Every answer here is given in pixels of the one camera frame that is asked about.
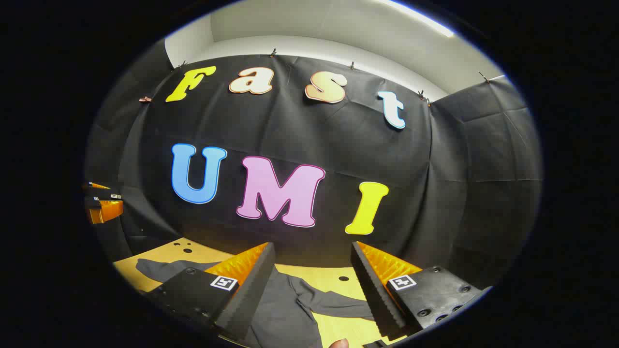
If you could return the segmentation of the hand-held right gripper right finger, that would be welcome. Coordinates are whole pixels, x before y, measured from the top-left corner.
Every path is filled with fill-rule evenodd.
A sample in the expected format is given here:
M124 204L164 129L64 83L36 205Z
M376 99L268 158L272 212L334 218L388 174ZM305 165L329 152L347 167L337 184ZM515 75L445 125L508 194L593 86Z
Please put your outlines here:
M442 266L414 266L352 242L350 262L381 335L393 340L447 319L484 293Z

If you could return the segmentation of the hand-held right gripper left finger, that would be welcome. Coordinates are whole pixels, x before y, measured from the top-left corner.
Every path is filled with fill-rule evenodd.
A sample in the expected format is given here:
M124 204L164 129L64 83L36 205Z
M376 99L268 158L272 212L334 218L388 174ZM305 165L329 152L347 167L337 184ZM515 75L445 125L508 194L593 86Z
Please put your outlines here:
M245 337L274 269L271 242L215 266L186 266L144 297L194 330L233 340Z

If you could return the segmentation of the grey collared shirt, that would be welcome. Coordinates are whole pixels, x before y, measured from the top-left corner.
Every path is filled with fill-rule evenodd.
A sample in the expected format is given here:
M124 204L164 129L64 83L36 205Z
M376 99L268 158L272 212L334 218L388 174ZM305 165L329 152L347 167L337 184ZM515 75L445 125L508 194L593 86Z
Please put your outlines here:
M323 348L314 314L374 321L366 301L318 290L274 269L239 343L250 348Z

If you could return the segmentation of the black backdrop cloth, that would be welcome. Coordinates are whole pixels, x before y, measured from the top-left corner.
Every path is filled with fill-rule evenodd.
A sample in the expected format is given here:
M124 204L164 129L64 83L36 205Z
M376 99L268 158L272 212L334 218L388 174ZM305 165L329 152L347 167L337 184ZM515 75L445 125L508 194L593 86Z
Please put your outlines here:
M140 103L148 96L150 103ZM528 237L543 181L533 117L506 77L428 107L314 58L244 55L173 69L158 43L104 99L87 181L121 187L95 226L111 261L185 237L281 264L348 267L359 240L488 287Z

